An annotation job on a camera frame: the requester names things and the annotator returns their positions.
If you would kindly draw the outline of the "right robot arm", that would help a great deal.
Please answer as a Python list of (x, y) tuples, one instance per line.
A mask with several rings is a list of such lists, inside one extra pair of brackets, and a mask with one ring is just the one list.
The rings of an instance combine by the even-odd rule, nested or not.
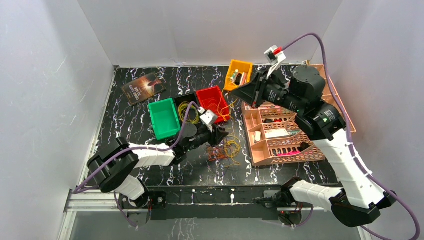
[(345, 226), (353, 228), (373, 223), (381, 210), (395, 198), (372, 182), (357, 165), (359, 157), (348, 142), (348, 126), (336, 107), (323, 100), (326, 81), (312, 66), (297, 66), (288, 86), (267, 68), (232, 91), (232, 95), (252, 107), (264, 102), (295, 113), (295, 123), (324, 154), (342, 187), (324, 187), (299, 178), (286, 182), (278, 193), (258, 200), (259, 204), (295, 207), (308, 203), (330, 211)]

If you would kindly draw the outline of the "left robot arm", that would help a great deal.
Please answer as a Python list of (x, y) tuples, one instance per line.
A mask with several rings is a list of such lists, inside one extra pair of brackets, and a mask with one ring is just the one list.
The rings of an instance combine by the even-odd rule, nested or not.
[(178, 165), (187, 158), (187, 153), (205, 144), (216, 147), (228, 135), (229, 132), (217, 124), (185, 124), (161, 144), (138, 145), (118, 137), (91, 157), (86, 165), (101, 192), (118, 193), (130, 206), (141, 209), (149, 202), (156, 202), (159, 194), (148, 190), (141, 179), (132, 176), (134, 169)]

